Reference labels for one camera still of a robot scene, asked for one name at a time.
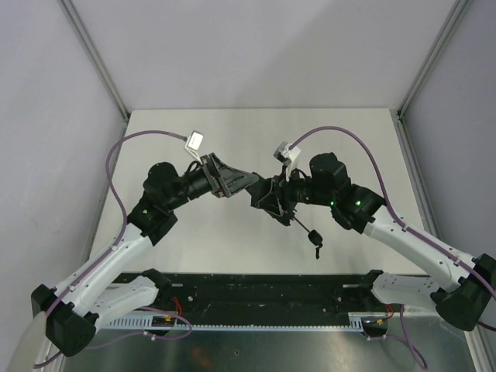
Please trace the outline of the black folding umbrella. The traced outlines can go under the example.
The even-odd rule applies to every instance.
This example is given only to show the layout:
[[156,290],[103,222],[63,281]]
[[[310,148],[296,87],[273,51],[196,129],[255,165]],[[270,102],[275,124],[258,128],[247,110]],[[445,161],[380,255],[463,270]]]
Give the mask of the black folding umbrella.
[[315,248],[315,258],[320,259],[320,250],[323,247],[323,238],[315,230],[309,229],[296,217],[296,202],[290,201],[288,191],[285,190],[285,179],[279,176],[272,178],[259,177],[258,181],[246,190],[250,194],[250,206],[266,212],[283,226],[290,226],[296,222],[307,232],[308,240]]

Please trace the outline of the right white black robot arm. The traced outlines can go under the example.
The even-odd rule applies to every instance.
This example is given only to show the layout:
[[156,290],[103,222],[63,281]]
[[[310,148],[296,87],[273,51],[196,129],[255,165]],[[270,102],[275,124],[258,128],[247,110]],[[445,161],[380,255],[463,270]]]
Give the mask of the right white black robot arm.
[[354,184],[334,153],[314,156],[309,166],[308,176],[293,170],[290,176],[258,177],[248,188],[252,207],[284,226],[295,220],[299,203],[328,207],[342,228],[389,246],[430,277],[424,283],[408,277],[413,286],[405,288],[398,277],[376,271],[369,289],[378,301],[432,309],[463,331],[476,327],[495,293],[493,257],[473,257],[409,225],[382,196]]

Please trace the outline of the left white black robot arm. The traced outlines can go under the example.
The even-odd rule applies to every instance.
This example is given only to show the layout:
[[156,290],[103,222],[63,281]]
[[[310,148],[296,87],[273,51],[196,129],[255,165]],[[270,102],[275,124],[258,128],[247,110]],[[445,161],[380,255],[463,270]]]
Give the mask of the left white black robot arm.
[[94,338],[104,315],[99,295],[131,260],[156,246],[177,222],[175,210],[211,193],[229,198],[259,180],[255,173],[225,165],[214,153],[203,156],[194,170],[179,175],[173,164],[153,165],[143,194],[125,216],[110,244],[53,288],[39,285],[31,294],[34,315],[46,316],[45,335],[66,357],[80,353]]

